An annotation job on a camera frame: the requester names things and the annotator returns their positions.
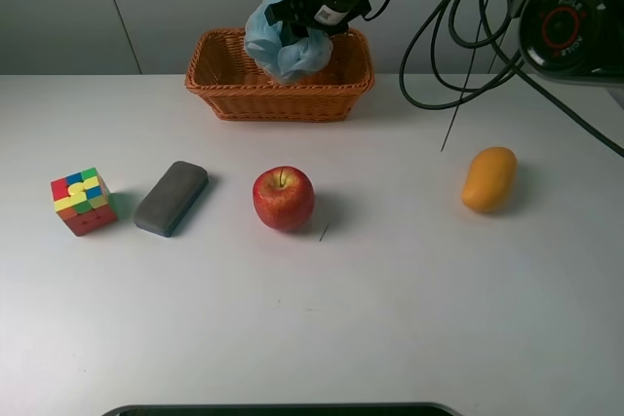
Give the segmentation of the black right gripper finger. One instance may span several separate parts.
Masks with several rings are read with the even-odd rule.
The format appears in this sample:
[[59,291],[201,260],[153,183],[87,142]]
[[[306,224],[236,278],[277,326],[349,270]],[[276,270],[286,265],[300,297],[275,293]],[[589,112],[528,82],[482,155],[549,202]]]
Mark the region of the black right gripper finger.
[[270,25],[280,21],[294,25],[306,25],[308,22],[302,0],[281,0],[270,4],[265,10],[265,17]]

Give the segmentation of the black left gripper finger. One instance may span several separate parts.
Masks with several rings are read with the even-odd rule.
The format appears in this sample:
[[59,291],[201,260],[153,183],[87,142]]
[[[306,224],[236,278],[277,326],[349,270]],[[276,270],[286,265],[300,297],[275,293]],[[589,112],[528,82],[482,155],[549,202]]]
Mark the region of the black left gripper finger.
[[337,25],[326,25],[311,20],[305,22],[291,22],[290,28],[292,31],[292,35],[297,38],[308,37],[313,32],[320,32],[329,37],[332,37],[334,35],[345,33],[349,29],[349,24],[342,22]]

